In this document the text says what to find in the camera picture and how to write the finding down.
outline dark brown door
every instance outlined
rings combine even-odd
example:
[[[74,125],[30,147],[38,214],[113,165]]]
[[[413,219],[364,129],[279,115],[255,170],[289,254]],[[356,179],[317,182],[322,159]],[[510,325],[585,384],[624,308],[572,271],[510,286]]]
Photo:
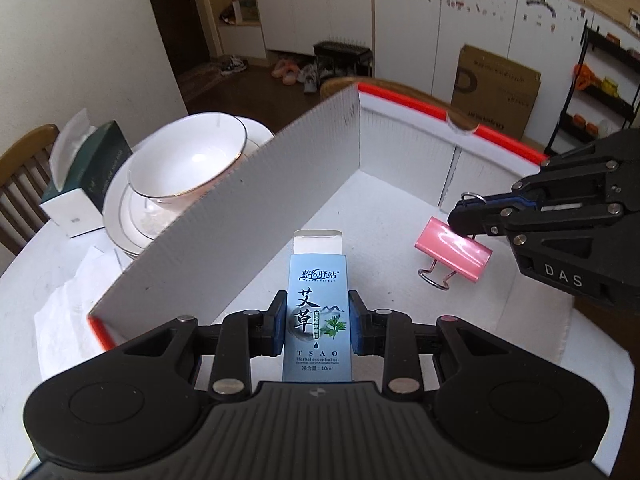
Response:
[[[151,0],[151,6],[175,75],[209,61],[195,0]]]

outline white tissue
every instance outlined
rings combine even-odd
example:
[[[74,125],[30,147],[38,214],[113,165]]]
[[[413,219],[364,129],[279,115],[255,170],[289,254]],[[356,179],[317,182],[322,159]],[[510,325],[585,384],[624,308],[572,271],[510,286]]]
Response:
[[[58,191],[65,186],[66,176],[80,146],[95,130],[96,127],[89,124],[86,108],[75,114],[62,128],[49,157],[51,178]]]
[[[121,273],[114,250],[90,247],[76,275],[34,315],[43,381],[102,353],[86,316]]]

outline wooden chair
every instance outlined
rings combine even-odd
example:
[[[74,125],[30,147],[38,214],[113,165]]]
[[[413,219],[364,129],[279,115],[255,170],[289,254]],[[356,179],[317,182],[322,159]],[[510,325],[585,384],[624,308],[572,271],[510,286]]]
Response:
[[[368,83],[379,88],[391,90],[393,92],[396,92],[397,94],[406,95],[407,97],[418,99],[418,101],[443,108],[448,112],[449,120],[461,130],[472,132],[478,127],[478,121],[474,121],[473,119],[469,118],[466,114],[455,109],[449,103],[441,101],[440,99],[435,98],[434,96],[427,94],[426,92],[422,92],[421,90],[413,88],[412,86],[403,85],[394,81],[387,81],[385,79],[377,79],[375,77],[348,76],[331,78],[322,83],[322,86],[320,87],[320,97],[322,98],[322,100],[325,100],[336,92],[339,92],[343,88],[347,88],[347,86],[359,82]]]
[[[55,124],[45,124],[0,156],[0,244],[16,256],[48,220],[39,197],[51,180],[49,153],[58,134]]]

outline doormat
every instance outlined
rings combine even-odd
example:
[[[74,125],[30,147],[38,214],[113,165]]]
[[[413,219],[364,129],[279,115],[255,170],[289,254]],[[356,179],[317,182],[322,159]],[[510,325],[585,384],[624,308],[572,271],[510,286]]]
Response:
[[[180,74],[176,81],[184,102],[188,103],[222,80],[229,79],[230,76],[220,73],[222,66],[221,61],[210,61]]]

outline pink slipper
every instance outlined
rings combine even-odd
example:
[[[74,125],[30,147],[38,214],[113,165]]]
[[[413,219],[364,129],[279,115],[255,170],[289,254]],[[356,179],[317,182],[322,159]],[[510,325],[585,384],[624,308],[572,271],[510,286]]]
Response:
[[[282,82],[287,86],[295,85],[298,81],[298,73],[300,72],[300,67],[294,63],[290,63],[286,67],[286,71],[282,76]]]
[[[271,71],[271,75],[273,77],[282,77],[286,72],[287,65],[290,63],[289,59],[279,59],[278,62],[273,67]]]

